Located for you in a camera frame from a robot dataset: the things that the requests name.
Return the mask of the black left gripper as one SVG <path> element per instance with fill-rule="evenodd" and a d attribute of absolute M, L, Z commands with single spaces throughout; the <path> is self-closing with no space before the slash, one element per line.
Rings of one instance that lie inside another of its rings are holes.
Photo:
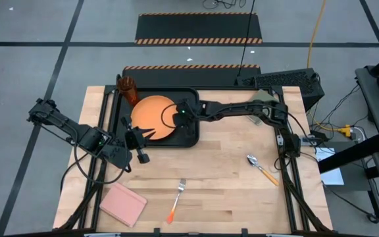
<path fill-rule="evenodd" d="M 142 129 L 138 126 L 132 126 L 132 119 L 130 115 L 125 115 L 121 118 L 121 123 L 126 128 L 124 133 L 125 141 L 127 143 L 127 148 L 129 150 L 136 150 L 138 160 L 141 164 L 150 162 L 148 154 L 143 152 L 143 148 L 147 146 L 147 140 L 150 140 L 153 135 L 155 135 L 154 128 Z"/>

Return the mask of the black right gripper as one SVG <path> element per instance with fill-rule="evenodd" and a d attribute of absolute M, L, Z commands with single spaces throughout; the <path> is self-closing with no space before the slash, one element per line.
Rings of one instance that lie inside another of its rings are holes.
<path fill-rule="evenodd" d="M 206 101 L 191 104 L 188 100 L 182 100 L 176 103 L 176 113 L 172 116 L 175 127 L 188 128 L 195 122 L 205 121 L 207 119 L 205 115 L 206 104 Z"/>

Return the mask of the orange round plate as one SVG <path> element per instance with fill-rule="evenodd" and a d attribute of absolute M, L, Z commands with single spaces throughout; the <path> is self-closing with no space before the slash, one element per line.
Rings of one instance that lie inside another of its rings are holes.
<path fill-rule="evenodd" d="M 151 95 L 143 98 L 132 109 L 132 126 L 154 128 L 155 135 L 150 140 L 160 140 L 175 130 L 172 118 L 175 113 L 175 103 L 171 99 L 162 95 Z"/>

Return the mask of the orange translucent cup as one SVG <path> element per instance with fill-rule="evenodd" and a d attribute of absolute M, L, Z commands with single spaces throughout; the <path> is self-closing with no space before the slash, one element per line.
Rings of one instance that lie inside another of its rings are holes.
<path fill-rule="evenodd" d="M 135 106 L 139 102 L 138 90 L 135 80 L 130 76 L 118 78 L 116 86 L 120 93 L 127 99 L 131 106 Z"/>

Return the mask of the fork with orange handle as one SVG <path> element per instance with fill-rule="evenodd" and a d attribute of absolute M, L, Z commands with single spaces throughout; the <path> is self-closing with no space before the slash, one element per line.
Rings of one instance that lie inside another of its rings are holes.
<path fill-rule="evenodd" d="M 172 209 L 170 210 L 170 213 L 169 213 L 169 216 L 167 218 L 167 223 L 172 223 L 173 220 L 174 220 L 174 213 L 175 213 L 175 210 L 176 210 L 176 206 L 178 204 L 178 200 L 179 200 L 179 197 L 180 195 L 184 192 L 185 190 L 185 187 L 186 187 L 186 179 L 181 179 L 180 180 L 180 183 L 178 185 L 178 193 L 177 193 L 177 196 L 174 200 L 174 204 L 172 206 Z"/>

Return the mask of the black plastic tray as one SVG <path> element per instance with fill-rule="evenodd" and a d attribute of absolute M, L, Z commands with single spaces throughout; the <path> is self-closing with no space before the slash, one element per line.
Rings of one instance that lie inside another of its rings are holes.
<path fill-rule="evenodd" d="M 192 88 L 138 88 L 140 99 L 149 97 L 150 95 L 162 95 L 172 100 L 166 106 L 172 103 L 188 102 L 195 105 L 199 102 L 199 94 Z M 111 131 L 118 137 L 123 137 L 126 128 L 120 119 L 125 115 L 131 115 L 132 107 L 128 101 L 123 98 L 122 94 L 116 90 L 114 93 L 114 106 L 111 112 Z M 165 138 L 153 140 L 157 135 L 154 134 L 147 142 L 148 147 L 164 147 L 164 148 L 187 148 L 194 146 L 199 140 L 199 122 L 192 122 L 183 127 L 173 130 L 170 135 Z"/>

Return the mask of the narrow hazard striped floor mat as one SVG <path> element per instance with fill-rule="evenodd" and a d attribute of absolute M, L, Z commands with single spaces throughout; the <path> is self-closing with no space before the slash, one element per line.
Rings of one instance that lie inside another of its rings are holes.
<path fill-rule="evenodd" d="M 238 76 L 260 74 L 259 65 L 156 65 L 126 66 L 123 76 L 133 78 L 138 87 L 227 87 Z"/>

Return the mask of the pink notebook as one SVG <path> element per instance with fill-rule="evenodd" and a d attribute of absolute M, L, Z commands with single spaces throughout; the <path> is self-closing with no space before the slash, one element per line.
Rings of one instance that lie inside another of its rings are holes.
<path fill-rule="evenodd" d="M 99 207 L 128 227 L 133 227 L 143 212 L 147 200 L 122 184 L 111 186 Z"/>

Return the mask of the green notebook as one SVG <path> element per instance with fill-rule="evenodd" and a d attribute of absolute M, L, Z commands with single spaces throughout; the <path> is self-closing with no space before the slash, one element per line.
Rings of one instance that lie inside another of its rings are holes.
<path fill-rule="evenodd" d="M 266 90 L 258 90 L 249 101 L 278 101 L 273 95 L 270 95 Z M 247 118 L 256 126 L 260 126 L 263 123 L 263 120 L 259 117 L 259 113 L 262 113 L 266 116 L 270 116 L 271 109 L 265 106 L 256 106 L 253 108 L 253 114 L 247 115 Z"/>

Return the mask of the large hazard striped floor mat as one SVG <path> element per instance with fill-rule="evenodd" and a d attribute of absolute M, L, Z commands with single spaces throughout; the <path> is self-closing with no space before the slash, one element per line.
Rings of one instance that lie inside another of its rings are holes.
<path fill-rule="evenodd" d="M 262 43 L 256 13 L 143 13 L 137 45 L 244 45 Z"/>

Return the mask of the white paper sheet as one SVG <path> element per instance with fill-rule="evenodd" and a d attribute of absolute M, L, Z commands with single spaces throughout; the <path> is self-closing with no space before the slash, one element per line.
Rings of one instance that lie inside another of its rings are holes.
<path fill-rule="evenodd" d="M 330 156 L 334 155 L 335 153 L 336 152 L 334 148 L 318 147 L 316 149 L 316 159 L 317 161 L 323 161 L 329 158 Z M 325 185 L 330 185 L 330 186 L 343 186 L 344 185 L 340 168 L 336 168 L 334 170 L 322 173 L 320 177 Z"/>

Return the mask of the yellow power plug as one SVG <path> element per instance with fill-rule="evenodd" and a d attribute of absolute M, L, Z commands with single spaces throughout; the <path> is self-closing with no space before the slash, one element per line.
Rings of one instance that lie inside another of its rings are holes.
<path fill-rule="evenodd" d="M 352 133 L 352 128 L 349 124 L 346 124 L 344 127 L 339 128 L 338 132 L 343 134 L 345 137 L 350 138 Z"/>

